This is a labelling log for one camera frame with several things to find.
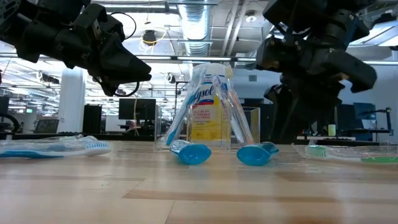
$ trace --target plastic packaging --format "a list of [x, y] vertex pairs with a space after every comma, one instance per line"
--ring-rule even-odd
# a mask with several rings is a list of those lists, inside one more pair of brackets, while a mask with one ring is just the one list
[[274, 143], [263, 142], [242, 147], [236, 153], [236, 157], [246, 165], [263, 166], [276, 156], [278, 152], [279, 150]]
[[95, 156], [110, 152], [108, 143], [93, 136], [67, 136], [38, 140], [2, 140], [0, 157], [53, 158]]
[[167, 130], [162, 140], [165, 145], [169, 146], [174, 140], [179, 139], [183, 120], [186, 117], [188, 110], [190, 109], [190, 105], [192, 105], [192, 103], [195, 101], [195, 97], [205, 78], [204, 76], [205, 72], [206, 72], [206, 67], [204, 66], [196, 67], [196, 69], [194, 70], [192, 79], [187, 86], [188, 89], [187, 96], [185, 97], [180, 110], [175, 115], [172, 125], [169, 127], [169, 130]]
[[175, 154], [184, 164], [199, 165], [211, 155], [211, 151], [203, 144], [194, 144], [184, 140], [176, 140], [171, 144], [170, 152]]
[[293, 147], [304, 158], [365, 164], [398, 164], [398, 146], [320, 146], [311, 140], [307, 146]]
[[191, 105], [209, 105], [215, 102], [215, 95], [220, 99], [224, 109], [231, 110], [231, 126], [241, 146], [254, 144], [252, 134], [239, 102], [233, 90], [233, 74], [230, 66], [207, 63], [196, 66], [188, 85], [190, 90], [183, 101], [174, 122], [166, 132], [163, 142], [169, 146], [179, 139], [183, 120]]
[[224, 85], [220, 77], [214, 75], [213, 84], [221, 101], [221, 105], [226, 108], [226, 110], [231, 110], [232, 112], [231, 127], [240, 145], [254, 144], [248, 121], [244, 115], [239, 98], [233, 90], [231, 79], [227, 78], [226, 84]]

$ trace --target ductwork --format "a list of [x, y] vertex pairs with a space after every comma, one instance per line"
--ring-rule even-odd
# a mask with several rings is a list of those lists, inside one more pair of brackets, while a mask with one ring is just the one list
[[[210, 7], [204, 5], [179, 5], [182, 32], [186, 40], [206, 40], [209, 31]], [[185, 43], [187, 55], [208, 55], [209, 45]]]

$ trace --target yellow label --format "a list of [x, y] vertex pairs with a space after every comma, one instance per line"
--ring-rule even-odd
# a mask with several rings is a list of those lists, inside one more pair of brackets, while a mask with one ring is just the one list
[[196, 105], [192, 108], [192, 141], [220, 141], [231, 137], [229, 110], [223, 110], [216, 97], [213, 105]]
[[225, 75], [227, 78], [233, 78], [234, 77], [234, 73], [232, 72], [232, 67], [231, 65], [227, 65], [225, 68]]

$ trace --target green toothbrush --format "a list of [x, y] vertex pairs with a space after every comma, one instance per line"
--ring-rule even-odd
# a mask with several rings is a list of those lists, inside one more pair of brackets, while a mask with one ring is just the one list
[[369, 156], [364, 158], [349, 158], [334, 156], [328, 153], [332, 150], [326, 146], [307, 146], [305, 148], [305, 155], [312, 159], [336, 159], [341, 161], [353, 161], [353, 162], [363, 162], [372, 164], [398, 164], [398, 157], [394, 156]]

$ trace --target lysol logo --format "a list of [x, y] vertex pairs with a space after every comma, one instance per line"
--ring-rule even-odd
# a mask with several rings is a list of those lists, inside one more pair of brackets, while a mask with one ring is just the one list
[[198, 91], [195, 95], [195, 99], [193, 100], [193, 104], [195, 105], [212, 105], [214, 103], [214, 99], [211, 97], [213, 95], [213, 85], [210, 89]]

